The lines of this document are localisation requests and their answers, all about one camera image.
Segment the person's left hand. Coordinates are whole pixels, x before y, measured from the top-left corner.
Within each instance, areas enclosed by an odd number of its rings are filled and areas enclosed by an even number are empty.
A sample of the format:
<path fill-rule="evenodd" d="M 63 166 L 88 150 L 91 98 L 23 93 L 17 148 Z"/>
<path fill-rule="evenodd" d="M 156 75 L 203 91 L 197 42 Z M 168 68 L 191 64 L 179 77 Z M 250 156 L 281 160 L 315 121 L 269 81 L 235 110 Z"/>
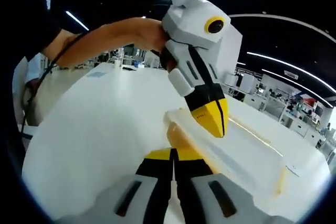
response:
<path fill-rule="evenodd" d="M 137 18 L 135 20 L 135 42 L 141 49 L 153 50 L 163 56 L 163 49 L 169 37 L 162 23 L 155 19 Z"/>

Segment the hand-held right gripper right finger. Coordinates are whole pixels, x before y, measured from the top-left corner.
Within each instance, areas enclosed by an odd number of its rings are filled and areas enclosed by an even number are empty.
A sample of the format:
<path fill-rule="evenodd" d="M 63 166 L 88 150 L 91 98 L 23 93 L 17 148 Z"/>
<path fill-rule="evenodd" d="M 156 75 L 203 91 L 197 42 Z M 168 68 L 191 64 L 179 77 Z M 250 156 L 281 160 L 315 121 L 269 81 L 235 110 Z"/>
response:
<path fill-rule="evenodd" d="M 215 174 L 191 149 L 174 149 L 177 196 L 186 223 L 290 223 L 257 208 L 252 195 Z"/>

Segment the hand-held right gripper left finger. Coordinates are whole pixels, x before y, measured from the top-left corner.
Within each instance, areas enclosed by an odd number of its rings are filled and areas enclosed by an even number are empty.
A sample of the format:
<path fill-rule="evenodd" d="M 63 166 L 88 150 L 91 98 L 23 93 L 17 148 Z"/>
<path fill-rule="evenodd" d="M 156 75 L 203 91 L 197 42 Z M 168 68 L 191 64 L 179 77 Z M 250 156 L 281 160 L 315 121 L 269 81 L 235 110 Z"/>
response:
<path fill-rule="evenodd" d="M 56 223 L 163 223 L 171 196 L 173 157 L 164 148 L 145 156 L 137 172 L 100 192 L 94 204 Z"/>

